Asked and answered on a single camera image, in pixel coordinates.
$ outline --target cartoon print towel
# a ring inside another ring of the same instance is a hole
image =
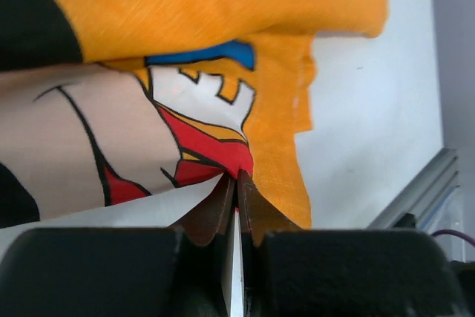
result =
[[[310,227],[293,140],[312,127],[310,44],[318,30],[377,36],[387,17],[386,0],[0,6],[1,226],[243,169]]]

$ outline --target orange towel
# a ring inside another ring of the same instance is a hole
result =
[[[387,0],[0,0],[0,4],[9,13],[0,19],[0,70],[103,62],[133,73],[145,91],[151,91],[150,68],[167,59],[154,62],[155,55],[229,43],[250,49],[251,65],[225,50],[222,58],[178,56],[168,65],[180,68],[191,80],[201,72],[220,74],[218,94],[230,105],[243,85],[253,90],[252,105],[241,123],[253,178],[271,203],[305,228],[311,226],[311,211],[295,157],[294,134],[312,127],[307,89],[315,66],[310,45],[319,30],[377,36],[387,18]],[[173,110],[168,106],[162,115],[168,109]],[[183,113],[170,113],[185,120]],[[194,127],[201,125],[192,119]],[[200,130],[219,137],[209,124]],[[189,152],[182,152],[182,160],[197,160]]]

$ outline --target cartoon character print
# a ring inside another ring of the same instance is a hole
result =
[[[237,45],[231,55],[251,64]],[[224,96],[224,76],[164,67],[167,56],[135,72],[86,65],[4,76],[0,226],[252,172],[243,125],[254,90],[239,81]]]

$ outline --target gray wall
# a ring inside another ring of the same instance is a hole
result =
[[[433,1],[444,140],[459,150],[465,231],[475,235],[475,0]]]

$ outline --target purple cable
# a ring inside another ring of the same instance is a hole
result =
[[[453,229],[440,229],[431,234],[434,238],[439,237],[440,235],[452,235],[454,237],[458,237],[469,243],[471,246],[475,248],[475,239],[473,239],[470,235],[465,233],[459,232],[458,230]]]

